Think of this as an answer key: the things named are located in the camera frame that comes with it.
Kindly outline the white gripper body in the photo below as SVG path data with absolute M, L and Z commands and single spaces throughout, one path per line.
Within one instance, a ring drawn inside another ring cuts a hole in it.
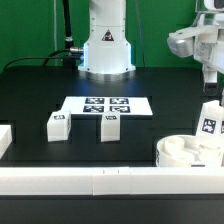
M 224 72 L 224 0 L 196 0 L 192 25 L 171 32 L 167 43 L 180 58 L 193 56 L 204 66 Z

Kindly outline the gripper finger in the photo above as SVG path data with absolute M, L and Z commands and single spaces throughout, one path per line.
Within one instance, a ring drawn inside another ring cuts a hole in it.
M 202 68 L 205 93 L 216 93 L 218 89 L 217 71 L 211 67 L 203 66 Z

